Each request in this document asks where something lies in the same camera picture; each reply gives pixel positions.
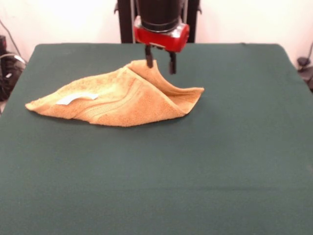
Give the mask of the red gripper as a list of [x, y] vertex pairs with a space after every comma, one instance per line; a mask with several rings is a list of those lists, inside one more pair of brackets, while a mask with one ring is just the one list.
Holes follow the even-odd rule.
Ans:
[[160, 47], [168, 51], [170, 56], [169, 73], [177, 72], [177, 57], [175, 52], [181, 52], [189, 37], [189, 25], [181, 23], [173, 31], [156, 33], [144, 29], [141, 25], [134, 26], [134, 35], [138, 42], [145, 44], [146, 63], [149, 68], [153, 67], [151, 46]]

